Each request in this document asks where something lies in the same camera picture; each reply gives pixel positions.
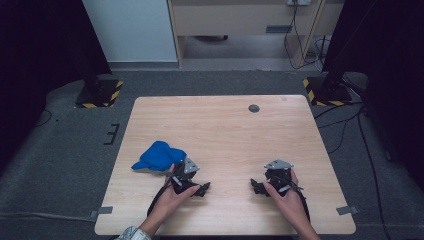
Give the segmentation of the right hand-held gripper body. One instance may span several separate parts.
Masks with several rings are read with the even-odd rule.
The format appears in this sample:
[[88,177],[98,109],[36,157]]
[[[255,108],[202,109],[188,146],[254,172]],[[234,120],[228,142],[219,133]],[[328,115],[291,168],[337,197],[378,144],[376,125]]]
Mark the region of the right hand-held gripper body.
[[293,167],[293,164],[281,159],[275,159],[264,166],[266,169],[266,179],[278,193],[287,193],[290,189],[294,189],[295,191],[302,190],[292,180],[291,170]]

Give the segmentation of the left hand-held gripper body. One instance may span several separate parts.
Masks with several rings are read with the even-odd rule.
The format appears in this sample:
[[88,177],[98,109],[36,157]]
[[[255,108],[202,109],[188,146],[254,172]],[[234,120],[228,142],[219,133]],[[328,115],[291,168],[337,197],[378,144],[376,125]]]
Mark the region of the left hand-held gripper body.
[[174,166],[171,176],[171,183],[176,194],[180,194],[196,183],[192,181],[200,167],[188,156]]

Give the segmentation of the blue towel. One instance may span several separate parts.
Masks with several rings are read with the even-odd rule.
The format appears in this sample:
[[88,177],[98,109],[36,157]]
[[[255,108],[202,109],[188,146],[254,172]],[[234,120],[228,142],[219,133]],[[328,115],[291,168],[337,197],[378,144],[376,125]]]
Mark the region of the blue towel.
[[139,161],[131,166],[132,170],[149,169],[152,171],[165,171],[172,164],[182,162],[187,156],[186,152],[172,148],[164,141],[155,141],[139,157]]

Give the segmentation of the person's left hand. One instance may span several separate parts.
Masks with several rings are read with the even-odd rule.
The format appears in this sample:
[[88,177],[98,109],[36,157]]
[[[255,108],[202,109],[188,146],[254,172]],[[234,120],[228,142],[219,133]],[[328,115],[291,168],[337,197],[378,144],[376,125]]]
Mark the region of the person's left hand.
[[170,217],[179,206],[193,196],[199,186],[192,186],[180,194],[176,194],[169,177],[165,179],[164,185],[160,189],[160,194],[156,197],[154,205],[148,217],[161,218],[164,221]]

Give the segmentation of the person's right hand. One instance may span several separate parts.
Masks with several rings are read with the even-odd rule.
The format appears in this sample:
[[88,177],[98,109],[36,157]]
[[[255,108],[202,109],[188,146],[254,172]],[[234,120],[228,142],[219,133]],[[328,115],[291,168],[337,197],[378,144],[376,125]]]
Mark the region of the person's right hand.
[[297,225],[306,226],[310,223],[305,213],[302,200],[295,190],[289,189],[285,196],[281,196],[270,183],[265,182],[264,187],[283,217],[293,227]]

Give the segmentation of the grey tape piece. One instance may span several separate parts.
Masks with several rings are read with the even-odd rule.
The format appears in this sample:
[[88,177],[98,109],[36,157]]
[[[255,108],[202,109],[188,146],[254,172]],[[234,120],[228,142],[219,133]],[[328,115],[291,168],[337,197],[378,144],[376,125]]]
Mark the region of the grey tape piece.
[[346,214],[358,214],[360,212],[359,208],[357,206],[343,206],[343,207],[338,207],[336,209],[337,213],[339,215],[346,215]]
[[111,214],[113,211],[112,206],[99,207],[97,210],[92,210],[89,214],[89,219],[96,221],[99,215]]

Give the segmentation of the black yellow-striped stand base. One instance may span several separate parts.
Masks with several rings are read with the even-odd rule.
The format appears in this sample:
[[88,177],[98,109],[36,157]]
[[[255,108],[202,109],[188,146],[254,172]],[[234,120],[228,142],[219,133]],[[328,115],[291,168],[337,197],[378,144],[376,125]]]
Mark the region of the black yellow-striped stand base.
[[123,82],[120,80],[99,80],[93,87],[85,85],[79,93],[76,108],[99,108],[114,105]]
[[307,77],[302,81],[307,97],[313,106],[351,105],[352,97],[347,88],[326,77]]

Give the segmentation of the dark object under desk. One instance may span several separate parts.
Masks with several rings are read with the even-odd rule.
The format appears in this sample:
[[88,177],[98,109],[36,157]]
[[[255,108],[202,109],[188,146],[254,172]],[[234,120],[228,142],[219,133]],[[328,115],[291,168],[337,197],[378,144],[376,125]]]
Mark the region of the dark object under desk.
[[223,36],[195,36],[195,39],[202,42],[222,42],[228,40],[228,35]]

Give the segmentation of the white cabinet panel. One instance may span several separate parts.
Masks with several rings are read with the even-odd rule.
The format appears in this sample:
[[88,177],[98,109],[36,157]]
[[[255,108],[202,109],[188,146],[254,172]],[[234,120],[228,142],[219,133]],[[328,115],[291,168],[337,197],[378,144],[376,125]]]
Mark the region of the white cabinet panel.
[[167,0],[82,0],[110,63],[176,62]]

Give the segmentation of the black curtain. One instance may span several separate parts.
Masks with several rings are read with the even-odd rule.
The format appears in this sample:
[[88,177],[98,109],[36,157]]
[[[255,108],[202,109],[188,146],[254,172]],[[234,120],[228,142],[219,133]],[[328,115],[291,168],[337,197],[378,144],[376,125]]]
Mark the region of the black curtain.
[[332,38],[348,49],[344,73],[368,77],[364,102],[390,158],[424,191],[424,0],[345,0]]
[[111,72],[82,0],[0,0],[0,175],[48,93],[83,79],[83,65]]

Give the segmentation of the light wooden desk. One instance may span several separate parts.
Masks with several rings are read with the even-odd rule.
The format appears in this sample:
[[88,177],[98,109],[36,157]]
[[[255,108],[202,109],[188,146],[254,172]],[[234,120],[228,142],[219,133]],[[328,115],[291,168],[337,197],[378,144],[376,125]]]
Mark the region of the light wooden desk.
[[295,66],[306,63],[313,39],[333,34],[345,0],[312,0],[287,6],[286,0],[167,0],[177,57],[183,60],[189,36],[284,34]]

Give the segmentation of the black stand post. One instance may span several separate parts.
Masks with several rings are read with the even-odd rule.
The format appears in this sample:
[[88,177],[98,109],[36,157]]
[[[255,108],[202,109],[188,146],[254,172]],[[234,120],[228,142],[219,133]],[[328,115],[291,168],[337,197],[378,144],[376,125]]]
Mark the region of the black stand post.
[[344,73],[345,63],[347,61],[348,49],[343,41],[331,39],[328,53],[323,66],[326,76],[322,83],[322,91],[325,94],[331,94],[336,91],[340,84],[340,78]]
[[97,75],[92,71],[90,66],[82,66],[82,76],[85,82],[85,86],[90,94],[96,95],[100,91],[100,85],[98,83]]

